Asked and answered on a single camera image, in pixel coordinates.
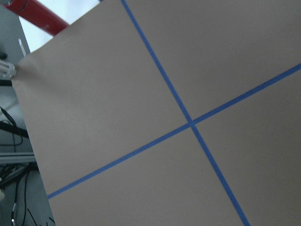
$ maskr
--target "red cylinder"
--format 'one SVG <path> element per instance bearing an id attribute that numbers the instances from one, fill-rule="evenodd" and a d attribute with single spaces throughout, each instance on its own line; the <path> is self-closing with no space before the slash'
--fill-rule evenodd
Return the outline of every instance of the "red cylinder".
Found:
<path id="1" fill-rule="evenodd" d="M 69 26 L 36 0 L 13 0 L 4 7 L 53 36 Z"/>

